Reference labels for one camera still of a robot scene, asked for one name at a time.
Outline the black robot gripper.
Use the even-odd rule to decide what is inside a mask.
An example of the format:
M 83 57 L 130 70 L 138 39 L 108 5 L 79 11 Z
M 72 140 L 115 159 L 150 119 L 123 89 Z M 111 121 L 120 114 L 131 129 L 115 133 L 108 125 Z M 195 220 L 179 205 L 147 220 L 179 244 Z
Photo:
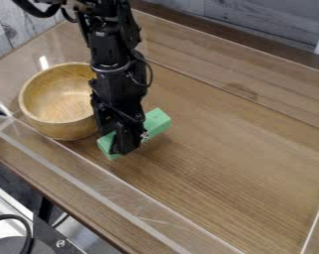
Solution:
M 122 67 L 91 66 L 96 77 L 88 82 L 91 106 L 102 136 L 112 131 L 111 154 L 127 155 L 140 147 L 147 135 L 142 101 L 148 93 L 151 79 L 146 63 L 128 63 Z

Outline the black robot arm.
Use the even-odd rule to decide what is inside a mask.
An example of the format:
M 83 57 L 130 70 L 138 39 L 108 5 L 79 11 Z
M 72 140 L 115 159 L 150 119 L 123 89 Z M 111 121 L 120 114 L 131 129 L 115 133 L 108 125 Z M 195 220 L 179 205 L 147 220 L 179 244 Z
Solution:
M 147 129 L 142 101 L 154 81 L 152 67 L 138 51 L 142 28 L 130 0 L 12 0 L 32 16 L 63 14 L 80 26 L 91 51 L 91 106 L 100 134 L 111 138 L 108 153 L 140 147 Z

